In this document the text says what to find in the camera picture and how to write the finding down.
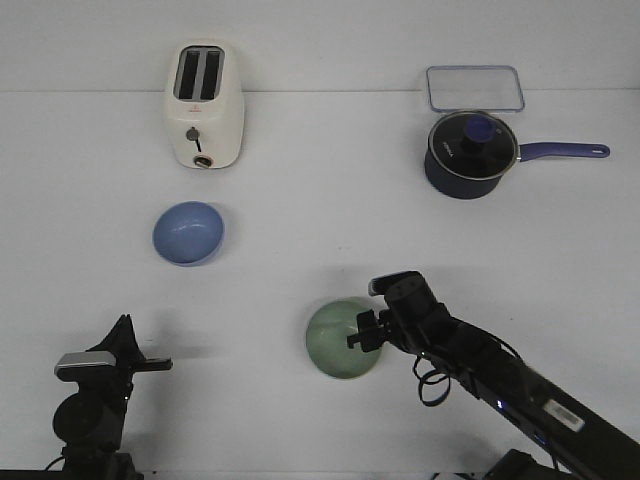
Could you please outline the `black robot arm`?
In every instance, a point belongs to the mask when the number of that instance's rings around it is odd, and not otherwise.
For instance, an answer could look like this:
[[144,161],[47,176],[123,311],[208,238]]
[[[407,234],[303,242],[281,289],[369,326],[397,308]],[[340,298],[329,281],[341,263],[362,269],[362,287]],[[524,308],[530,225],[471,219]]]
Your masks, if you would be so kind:
[[387,307],[358,314],[349,348],[371,352],[390,343],[418,362],[430,362],[431,370],[414,373],[420,388],[457,381],[552,460],[544,466],[511,449],[486,478],[638,478],[636,441],[527,366],[502,339],[453,317],[419,272],[375,278],[369,293],[383,296]]
[[78,391],[53,417],[55,435],[64,442],[61,473],[69,479],[142,479],[132,456],[120,451],[133,377],[168,371],[169,358],[148,358],[136,340],[132,318],[123,314],[97,345],[64,354],[54,367]]

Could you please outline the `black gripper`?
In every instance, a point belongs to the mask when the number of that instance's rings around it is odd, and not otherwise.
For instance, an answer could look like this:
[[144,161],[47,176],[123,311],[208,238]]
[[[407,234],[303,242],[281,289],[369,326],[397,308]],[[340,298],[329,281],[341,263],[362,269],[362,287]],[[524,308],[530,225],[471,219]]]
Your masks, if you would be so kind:
[[[387,309],[381,313],[390,341],[406,353],[431,352],[453,331],[453,317],[438,302],[423,277],[407,278],[383,295]],[[358,333],[347,337],[347,346],[357,344],[363,352],[378,350],[386,342],[386,332],[373,310],[356,317]]]
[[138,345],[130,314],[122,314],[107,335],[87,352],[120,352],[125,345],[125,353],[113,353],[115,373],[110,382],[131,384],[136,373],[169,371],[173,367],[171,358],[147,358]]

